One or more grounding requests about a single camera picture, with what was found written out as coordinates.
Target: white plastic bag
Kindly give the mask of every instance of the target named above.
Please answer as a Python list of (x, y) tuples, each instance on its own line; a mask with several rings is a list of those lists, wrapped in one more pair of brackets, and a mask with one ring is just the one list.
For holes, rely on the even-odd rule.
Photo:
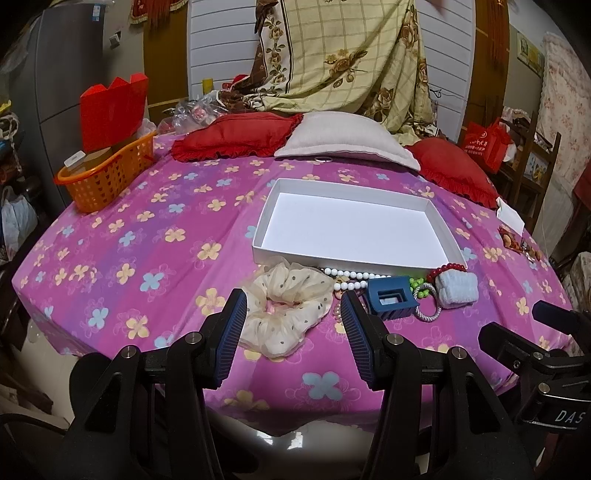
[(148, 135), (156, 130), (156, 124), (151, 122), (148, 118), (142, 120), (142, 124), (138, 128), (137, 137), (142, 138), (144, 135)]
[[(37, 214), (27, 199), (14, 194), (12, 187), (2, 190), (2, 234), (10, 262), (27, 237), (37, 227)], [(0, 265), (7, 263), (0, 259)]]

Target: red bead bracelet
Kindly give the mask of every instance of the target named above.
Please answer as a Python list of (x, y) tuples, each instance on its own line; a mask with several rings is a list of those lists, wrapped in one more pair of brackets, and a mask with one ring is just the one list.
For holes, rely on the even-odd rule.
[(429, 272), (429, 274), (426, 276), (426, 280), (428, 283), (434, 283), (435, 282), (435, 278), (445, 272), (446, 270), (459, 270), (460, 272), (465, 272), (466, 267), (464, 267), (464, 265), (461, 265), (459, 263), (448, 263), (447, 265), (442, 265), (439, 268), (436, 268), (435, 270), (431, 270)]

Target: pink floral bedsheet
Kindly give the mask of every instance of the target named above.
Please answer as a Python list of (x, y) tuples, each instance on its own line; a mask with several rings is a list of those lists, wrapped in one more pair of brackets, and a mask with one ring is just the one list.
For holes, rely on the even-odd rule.
[[(252, 237), (280, 177), (358, 184), (435, 204), (478, 276), (480, 299), (434, 323), (388, 321), (391, 332), (440, 352), (464, 346), (495, 388), (514, 378), (478, 348), (483, 325), (502, 323), (547, 349), (567, 343), (531, 317), (541, 299), (570, 308), (556, 275), (546, 258), (529, 263), (503, 248), (493, 211), (392, 164), (257, 157), (179, 163), (167, 155), (173, 140), (155, 139), (157, 164), (104, 210), (83, 215), (70, 205), (16, 273), (20, 299), (61, 353), (113, 357), (130, 343), (148, 351), (197, 330), (257, 269)], [(333, 235), (339, 241), (347, 233)], [(432, 298), (422, 302), (430, 312)], [(345, 330), (329, 313), (286, 358), (238, 348), (229, 378), (205, 398), (222, 414), (281, 434), (314, 419), (371, 428), (382, 394), (359, 378)]]

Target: wall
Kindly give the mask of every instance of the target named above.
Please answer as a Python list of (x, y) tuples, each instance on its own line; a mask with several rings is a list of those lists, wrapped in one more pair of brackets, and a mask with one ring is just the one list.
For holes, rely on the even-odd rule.
[(564, 35), (548, 14), (533, 0), (509, 0), (508, 7), (511, 46), (509, 47), (509, 72), (504, 105), (521, 108), (531, 115), (534, 110), (540, 108), (542, 78), (517, 59), (519, 50), (517, 31), (528, 38), (542, 53), (544, 52), (543, 38), (546, 32), (552, 32), (562, 38)]
[(542, 78), (517, 58), (517, 30), (509, 26), (509, 72), (503, 105), (520, 108), (530, 115), (540, 108)]
[(437, 101), (437, 126), (456, 141), (470, 91), (474, 52), (474, 0), (416, 0), (425, 56)]
[(202, 80), (214, 88), (240, 73), (250, 74), (258, 36), (255, 0), (193, 0), (189, 20), (189, 94), (203, 94)]
[(523, 33), (540, 51), (544, 51), (542, 39), (546, 32), (565, 38), (554, 21), (538, 7), (534, 0), (508, 0), (509, 23)]
[[(415, 1), (430, 85), (443, 94), (437, 99), (439, 127), (455, 140), (472, 74), (474, 0)], [(254, 5), (255, 0), (193, 0), (189, 22), (192, 97), (202, 94), (204, 78), (213, 78), (214, 87), (220, 88), (237, 74), (250, 73), (258, 42)]]
[[(103, 59), (107, 84), (115, 77), (129, 80), (132, 73), (144, 71), (144, 26), (130, 25), (131, 0), (117, 0), (109, 4), (103, 26)], [(111, 48), (109, 37), (121, 31), (121, 43)]]

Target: red paper bag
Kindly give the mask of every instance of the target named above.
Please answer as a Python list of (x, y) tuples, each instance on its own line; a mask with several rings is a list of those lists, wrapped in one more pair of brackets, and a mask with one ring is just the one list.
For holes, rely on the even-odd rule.
[(497, 173), (511, 141), (511, 136), (499, 124), (499, 119), (487, 128), (470, 122), (462, 150), (470, 155), (483, 170)]
[(133, 135), (144, 119), (148, 78), (134, 73), (129, 83), (117, 77), (109, 88), (94, 85), (80, 96), (84, 152), (101, 150)]

